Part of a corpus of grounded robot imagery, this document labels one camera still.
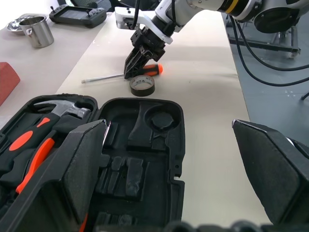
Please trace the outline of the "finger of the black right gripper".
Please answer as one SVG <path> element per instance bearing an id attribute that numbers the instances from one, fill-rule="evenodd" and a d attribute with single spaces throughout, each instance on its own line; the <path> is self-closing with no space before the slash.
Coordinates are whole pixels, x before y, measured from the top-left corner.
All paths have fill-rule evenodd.
<path id="1" fill-rule="evenodd" d="M 152 53 L 150 51 L 146 51 L 145 53 L 142 53 L 142 55 L 143 55 L 143 60 L 142 60 L 140 69 L 142 69 L 145 66 L 145 64 L 149 61 L 149 59 L 152 56 Z"/>
<path id="2" fill-rule="evenodd" d="M 143 55 L 139 48 L 134 48 L 127 57 L 124 66 L 124 78 L 129 79 L 138 72 L 141 67 Z"/>

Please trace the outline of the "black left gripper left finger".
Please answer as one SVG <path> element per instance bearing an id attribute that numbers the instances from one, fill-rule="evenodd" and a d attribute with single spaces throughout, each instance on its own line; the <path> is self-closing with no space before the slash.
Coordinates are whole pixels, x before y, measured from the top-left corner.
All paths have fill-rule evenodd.
<path id="1" fill-rule="evenodd" d="M 0 219 L 0 232 L 79 232 L 99 170 L 107 123 L 78 126 L 47 157 Z"/>

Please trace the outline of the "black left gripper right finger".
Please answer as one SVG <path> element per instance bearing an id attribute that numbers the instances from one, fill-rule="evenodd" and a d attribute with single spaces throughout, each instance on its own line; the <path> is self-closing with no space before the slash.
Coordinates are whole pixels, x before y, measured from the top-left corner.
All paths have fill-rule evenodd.
<path id="1" fill-rule="evenodd" d="M 265 125 L 232 128 L 249 182 L 274 225 L 309 226 L 309 147 Z"/>

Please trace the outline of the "long orange black screwdriver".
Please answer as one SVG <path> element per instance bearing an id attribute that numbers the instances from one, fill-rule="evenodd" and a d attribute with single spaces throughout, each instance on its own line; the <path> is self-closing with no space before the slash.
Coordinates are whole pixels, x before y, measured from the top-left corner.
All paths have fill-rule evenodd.
<path id="1" fill-rule="evenodd" d="M 163 65 L 161 65 L 161 64 L 151 64 L 151 65 L 144 66 L 142 69 L 139 69 L 133 75 L 133 77 L 138 76 L 138 75 L 156 76 L 156 75 L 160 75 L 162 72 L 163 72 Z M 110 79 L 110 78 L 116 78 L 116 77 L 122 77 L 122 76 L 124 76 L 124 74 L 90 78 L 90 79 L 82 80 L 81 83 L 86 84 L 86 83 L 90 83 L 90 82 L 95 82 L 95 81 Z"/>

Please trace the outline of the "black tape roll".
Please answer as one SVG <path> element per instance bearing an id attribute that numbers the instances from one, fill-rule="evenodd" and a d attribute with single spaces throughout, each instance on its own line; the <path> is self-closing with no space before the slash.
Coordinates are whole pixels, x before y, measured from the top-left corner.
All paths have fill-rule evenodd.
<path id="1" fill-rule="evenodd" d="M 154 93 L 155 81 L 151 76 L 139 75 L 129 82 L 131 93 L 137 97 L 146 97 Z"/>

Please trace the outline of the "black plastic tool case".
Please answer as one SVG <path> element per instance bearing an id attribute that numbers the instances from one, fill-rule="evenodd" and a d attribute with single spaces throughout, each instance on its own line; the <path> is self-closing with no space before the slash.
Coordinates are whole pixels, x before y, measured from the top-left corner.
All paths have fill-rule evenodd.
<path id="1" fill-rule="evenodd" d="M 104 119 L 107 129 L 99 158 L 98 177 L 85 224 L 79 232 L 99 232 L 103 226 L 164 227 L 180 220 L 184 182 L 185 129 L 182 108 L 175 102 L 145 98 L 114 98 L 101 107 L 89 96 L 44 95 L 29 100 L 0 129 L 0 155 L 26 129 L 55 107 L 34 104 L 68 100 L 91 110 L 85 118 L 63 115 L 36 148 L 14 158 L 13 168 L 0 174 L 0 219 L 16 200 L 16 188 L 28 173 L 40 145 L 55 142 L 47 157 L 80 125 Z"/>

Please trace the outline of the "black handheld remote controller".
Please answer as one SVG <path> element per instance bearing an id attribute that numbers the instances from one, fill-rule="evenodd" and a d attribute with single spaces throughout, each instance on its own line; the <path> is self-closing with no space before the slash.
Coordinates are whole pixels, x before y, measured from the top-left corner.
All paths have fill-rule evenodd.
<path id="1" fill-rule="evenodd" d="M 60 5 L 52 9 L 49 18 L 54 23 L 85 26 L 94 28 L 105 21 L 107 13 L 103 8 L 85 8 L 69 5 Z"/>

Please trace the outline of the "stainless steel cup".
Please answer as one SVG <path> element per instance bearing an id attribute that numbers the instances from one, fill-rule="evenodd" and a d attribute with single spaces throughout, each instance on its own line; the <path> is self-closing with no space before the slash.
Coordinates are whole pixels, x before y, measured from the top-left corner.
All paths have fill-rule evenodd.
<path id="1" fill-rule="evenodd" d="M 34 48 L 44 48 L 54 43 L 46 16 L 34 16 L 20 21 L 19 26 Z"/>

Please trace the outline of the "red rectangular block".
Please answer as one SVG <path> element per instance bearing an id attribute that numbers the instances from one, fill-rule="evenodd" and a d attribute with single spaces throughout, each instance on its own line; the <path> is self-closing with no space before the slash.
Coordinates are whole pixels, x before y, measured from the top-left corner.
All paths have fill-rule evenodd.
<path id="1" fill-rule="evenodd" d="M 19 84 L 20 78 L 7 62 L 0 62 L 0 106 Z"/>

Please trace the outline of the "stainless steel bowl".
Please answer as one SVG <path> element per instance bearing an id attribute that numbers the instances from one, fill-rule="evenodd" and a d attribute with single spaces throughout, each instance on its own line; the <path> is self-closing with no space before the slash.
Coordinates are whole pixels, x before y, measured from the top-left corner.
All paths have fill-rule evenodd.
<path id="1" fill-rule="evenodd" d="M 24 19 L 33 18 L 33 17 L 44 17 L 46 21 L 48 20 L 48 16 L 44 14 L 24 14 L 18 17 L 17 19 L 11 21 L 10 23 L 8 23 L 6 25 L 6 29 L 8 32 L 12 32 L 15 35 L 24 35 L 24 32 L 19 26 L 19 23 Z"/>

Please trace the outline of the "orange handled pliers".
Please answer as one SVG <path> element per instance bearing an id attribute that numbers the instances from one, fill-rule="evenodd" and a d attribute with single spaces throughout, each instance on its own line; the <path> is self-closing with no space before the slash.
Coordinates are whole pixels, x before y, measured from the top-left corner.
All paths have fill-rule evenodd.
<path id="1" fill-rule="evenodd" d="M 25 175 L 21 184 L 17 186 L 16 193 L 20 194 L 22 192 L 22 190 L 25 188 L 29 180 L 32 178 L 36 170 L 45 161 L 54 144 L 55 142 L 52 138 L 47 138 L 46 140 L 43 141 L 43 143 L 40 145 L 40 147 L 37 149 L 34 155 L 28 173 Z"/>

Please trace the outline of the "black metal floor frame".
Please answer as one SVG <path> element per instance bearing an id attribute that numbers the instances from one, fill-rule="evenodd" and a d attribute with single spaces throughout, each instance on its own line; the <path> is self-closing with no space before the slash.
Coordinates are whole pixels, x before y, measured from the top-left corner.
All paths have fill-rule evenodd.
<path id="1" fill-rule="evenodd" d="M 272 35 L 269 42 L 262 41 L 261 39 L 250 39 L 249 35 L 245 36 L 245 28 L 252 21 L 240 23 L 240 28 L 247 41 L 247 45 L 251 48 L 264 49 L 269 51 L 285 52 L 288 58 L 295 58 L 301 53 L 298 46 L 298 29 L 297 23 L 290 29 L 284 32 L 276 32 Z"/>

